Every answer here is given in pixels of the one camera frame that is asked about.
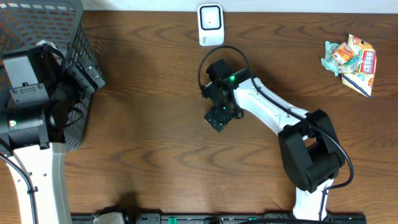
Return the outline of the teal packet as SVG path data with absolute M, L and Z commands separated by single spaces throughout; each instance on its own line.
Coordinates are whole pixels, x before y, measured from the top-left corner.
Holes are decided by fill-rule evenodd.
M 321 64 L 323 67 L 334 73 L 337 77 L 338 73 L 338 65 L 339 63 L 332 57 L 332 53 L 339 47 L 337 43 L 331 43 L 329 41 L 325 42 L 325 56 L 321 58 Z

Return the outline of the orange tissue pack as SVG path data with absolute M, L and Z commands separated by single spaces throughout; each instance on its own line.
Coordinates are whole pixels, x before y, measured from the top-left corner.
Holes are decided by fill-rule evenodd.
M 340 64 L 343 65 L 348 62 L 353 56 L 354 51 L 348 46 L 346 42 L 340 44 L 331 54 L 331 56 Z

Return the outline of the white blue snack bag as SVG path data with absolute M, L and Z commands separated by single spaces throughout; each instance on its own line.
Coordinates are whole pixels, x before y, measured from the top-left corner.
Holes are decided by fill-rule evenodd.
M 352 34 L 349 35 L 347 44 L 354 51 L 354 56 L 362 57 L 363 63 L 352 73 L 341 73 L 341 82 L 365 97 L 371 98 L 377 65 L 376 49 L 370 43 Z

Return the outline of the small green white carton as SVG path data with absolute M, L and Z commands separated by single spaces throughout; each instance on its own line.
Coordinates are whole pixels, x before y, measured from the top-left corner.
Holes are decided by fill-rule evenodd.
M 352 73 L 363 63 L 361 56 L 354 56 L 343 65 L 337 67 L 338 73 Z

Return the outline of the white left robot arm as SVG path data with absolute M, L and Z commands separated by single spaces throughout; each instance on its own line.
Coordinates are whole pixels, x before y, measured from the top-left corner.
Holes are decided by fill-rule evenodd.
M 23 223 L 71 223 L 65 126 L 80 88 L 46 42 L 4 54 L 14 105 L 1 112 L 1 160 L 11 171 Z

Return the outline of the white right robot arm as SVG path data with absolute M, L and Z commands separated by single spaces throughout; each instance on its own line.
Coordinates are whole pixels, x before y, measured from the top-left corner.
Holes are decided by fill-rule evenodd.
M 206 74 L 210 82 L 201 94 L 214 105 L 205 121 L 217 132 L 245 111 L 262 121 L 277 135 L 285 173 L 296 186 L 293 216 L 324 221 L 328 188 L 345 163 L 329 116 L 288 103 L 249 70 L 235 72 L 224 60 L 212 63 Z

